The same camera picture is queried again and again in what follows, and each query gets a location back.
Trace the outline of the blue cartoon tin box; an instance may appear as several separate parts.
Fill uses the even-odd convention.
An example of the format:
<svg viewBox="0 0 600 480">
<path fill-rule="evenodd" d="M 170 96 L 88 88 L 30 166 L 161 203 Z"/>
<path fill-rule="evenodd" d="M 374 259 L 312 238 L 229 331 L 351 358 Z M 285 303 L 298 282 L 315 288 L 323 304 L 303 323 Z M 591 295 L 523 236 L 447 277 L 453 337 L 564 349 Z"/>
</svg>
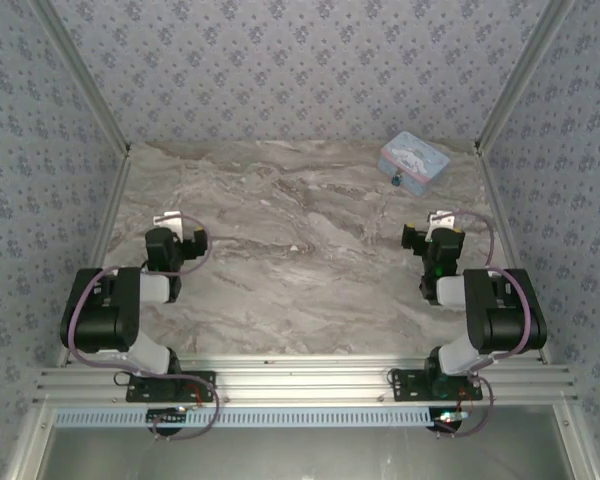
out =
<svg viewBox="0 0 600 480">
<path fill-rule="evenodd" d="M 400 187 L 416 196 L 423 196 L 449 164 L 447 155 L 403 131 L 381 148 L 377 167 L 390 178 L 390 182 L 393 173 L 401 170 L 403 183 Z"/>
</svg>

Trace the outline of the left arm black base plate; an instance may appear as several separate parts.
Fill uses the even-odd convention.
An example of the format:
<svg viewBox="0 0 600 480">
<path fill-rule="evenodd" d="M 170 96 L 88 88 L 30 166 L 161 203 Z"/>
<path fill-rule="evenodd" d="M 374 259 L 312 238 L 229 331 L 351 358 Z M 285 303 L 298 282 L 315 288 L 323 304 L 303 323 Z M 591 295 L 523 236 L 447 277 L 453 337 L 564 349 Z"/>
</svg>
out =
<svg viewBox="0 0 600 480">
<path fill-rule="evenodd" d="M 128 403 L 212 403 L 208 384 L 216 386 L 213 371 L 185 371 L 186 379 L 131 376 L 126 385 Z"/>
</svg>

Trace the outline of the grey metal sheet panel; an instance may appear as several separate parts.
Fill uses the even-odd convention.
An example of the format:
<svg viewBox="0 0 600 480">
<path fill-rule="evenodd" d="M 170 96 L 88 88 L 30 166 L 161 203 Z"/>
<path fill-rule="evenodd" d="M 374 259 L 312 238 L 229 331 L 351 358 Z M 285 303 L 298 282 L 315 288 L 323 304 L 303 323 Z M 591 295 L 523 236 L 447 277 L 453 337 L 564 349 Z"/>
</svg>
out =
<svg viewBox="0 0 600 480">
<path fill-rule="evenodd" d="M 551 435 L 437 438 L 425 429 L 59 429 L 40 480 L 574 480 Z"/>
</svg>

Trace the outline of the aluminium table side rail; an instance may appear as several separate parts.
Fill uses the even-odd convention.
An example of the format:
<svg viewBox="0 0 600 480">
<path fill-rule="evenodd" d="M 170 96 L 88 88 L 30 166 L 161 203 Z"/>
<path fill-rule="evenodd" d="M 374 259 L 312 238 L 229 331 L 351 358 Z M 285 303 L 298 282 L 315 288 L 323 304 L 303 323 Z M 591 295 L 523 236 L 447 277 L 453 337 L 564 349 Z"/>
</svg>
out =
<svg viewBox="0 0 600 480">
<path fill-rule="evenodd" d="M 69 342 L 70 349 L 63 348 L 58 359 L 58 366 L 64 368 L 68 363 L 71 362 L 74 352 L 73 335 L 77 321 L 81 314 L 82 308 L 84 307 L 86 300 L 92 293 L 94 286 L 98 283 L 99 279 L 106 274 L 110 269 L 102 268 L 105 260 L 109 241 L 115 224 L 115 219 L 119 210 L 120 201 L 124 192 L 125 184 L 128 178 L 130 170 L 129 153 L 126 153 L 121 161 L 121 164 L 117 170 L 115 181 L 110 192 L 109 198 L 105 205 L 104 214 L 102 221 L 96 235 L 94 249 L 90 257 L 91 270 L 88 272 L 89 280 L 84 284 L 84 288 L 81 290 L 80 295 L 77 297 L 76 310 L 69 317 L 68 322 L 68 333 L 67 341 Z"/>
<path fill-rule="evenodd" d="M 502 270 L 504 270 L 504 267 L 517 268 L 521 265 L 521 260 L 512 237 L 509 223 L 504 214 L 504 207 L 498 196 L 496 184 L 491 173 L 488 161 L 486 157 L 483 157 L 480 154 L 477 154 L 476 161 L 478 165 L 478 170 L 484 183 L 484 188 L 488 198 L 488 202 L 491 208 L 494 230 L 497 231 L 498 238 L 502 246 L 502 251 L 504 255 L 503 258 L 505 259 L 505 263 L 503 264 L 504 266 L 501 266 L 499 268 L 501 268 Z M 522 355 L 524 353 L 524 355 L 529 356 L 531 355 L 531 353 L 533 353 L 543 364 L 549 364 L 549 354 L 545 350 L 546 349 L 544 347 L 542 347 L 540 350 L 529 349 L 525 352 L 519 352 L 516 355 Z"/>
</svg>

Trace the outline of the aluminium frame post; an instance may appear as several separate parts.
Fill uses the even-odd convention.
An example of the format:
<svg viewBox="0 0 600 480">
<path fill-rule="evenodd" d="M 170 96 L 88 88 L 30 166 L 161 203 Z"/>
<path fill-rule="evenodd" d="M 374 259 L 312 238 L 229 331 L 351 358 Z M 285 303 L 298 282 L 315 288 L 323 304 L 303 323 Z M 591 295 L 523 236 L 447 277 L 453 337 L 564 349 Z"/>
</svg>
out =
<svg viewBox="0 0 600 480">
<path fill-rule="evenodd" d="M 124 135 L 51 0 L 27 1 L 107 140 L 125 157 L 128 149 Z"/>
<path fill-rule="evenodd" d="M 575 3 L 576 0 L 548 0 L 476 140 L 479 156 L 486 155 L 495 144 Z"/>
</svg>

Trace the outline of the aluminium mounting beam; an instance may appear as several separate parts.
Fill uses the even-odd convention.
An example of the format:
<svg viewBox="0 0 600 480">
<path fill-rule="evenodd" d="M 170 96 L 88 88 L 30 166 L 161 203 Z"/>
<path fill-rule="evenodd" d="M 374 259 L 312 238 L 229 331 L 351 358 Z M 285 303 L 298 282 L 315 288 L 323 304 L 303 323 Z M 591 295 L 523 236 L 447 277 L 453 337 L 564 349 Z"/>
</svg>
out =
<svg viewBox="0 0 600 480">
<path fill-rule="evenodd" d="M 229 407 L 368 407 L 389 405 L 392 369 L 420 369 L 421 358 L 375 355 L 185 355 L 186 370 L 211 370 Z M 575 403 L 575 372 L 547 364 L 537 353 L 503 360 L 482 370 L 498 405 Z M 41 370 L 32 399 L 54 406 L 121 406 L 126 390 L 112 370 L 69 360 Z"/>
</svg>

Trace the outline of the black circuit board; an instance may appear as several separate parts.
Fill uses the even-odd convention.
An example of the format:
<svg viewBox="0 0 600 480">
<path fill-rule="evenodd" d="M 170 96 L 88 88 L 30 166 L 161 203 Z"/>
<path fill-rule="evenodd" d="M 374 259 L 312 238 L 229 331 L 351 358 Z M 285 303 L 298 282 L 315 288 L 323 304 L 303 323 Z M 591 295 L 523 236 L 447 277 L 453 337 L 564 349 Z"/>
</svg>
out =
<svg viewBox="0 0 600 480">
<path fill-rule="evenodd" d="M 186 421 L 187 410 L 182 408 L 152 408 L 145 414 L 148 425 L 183 424 Z"/>
<path fill-rule="evenodd" d="M 432 431 L 455 434 L 469 414 L 462 410 L 432 409 L 431 416 L 433 425 L 430 429 Z"/>
</svg>

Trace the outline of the aluminium lower frame bar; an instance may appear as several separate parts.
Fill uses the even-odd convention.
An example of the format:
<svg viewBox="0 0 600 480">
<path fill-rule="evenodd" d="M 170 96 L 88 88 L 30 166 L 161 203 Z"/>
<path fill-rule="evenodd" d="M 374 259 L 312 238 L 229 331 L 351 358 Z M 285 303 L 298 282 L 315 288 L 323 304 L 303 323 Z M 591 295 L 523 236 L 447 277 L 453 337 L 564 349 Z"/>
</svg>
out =
<svg viewBox="0 0 600 480">
<path fill-rule="evenodd" d="M 554 405 L 562 442 L 575 480 L 600 480 L 600 459 L 583 409 L 566 401 Z"/>
<path fill-rule="evenodd" d="M 37 480 L 55 421 L 55 409 L 34 406 L 24 416 L 4 480 Z"/>
</svg>

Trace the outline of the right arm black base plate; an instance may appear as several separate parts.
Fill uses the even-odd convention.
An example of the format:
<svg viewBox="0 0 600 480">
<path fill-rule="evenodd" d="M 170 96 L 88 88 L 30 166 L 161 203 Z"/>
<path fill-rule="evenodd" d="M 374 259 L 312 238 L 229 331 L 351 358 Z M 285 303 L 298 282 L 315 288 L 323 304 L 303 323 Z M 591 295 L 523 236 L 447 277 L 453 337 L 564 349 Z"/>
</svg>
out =
<svg viewBox="0 0 600 480">
<path fill-rule="evenodd" d="M 424 370 L 392 369 L 389 372 L 396 402 L 482 400 L 481 387 L 466 377 L 446 376 Z"/>
</svg>

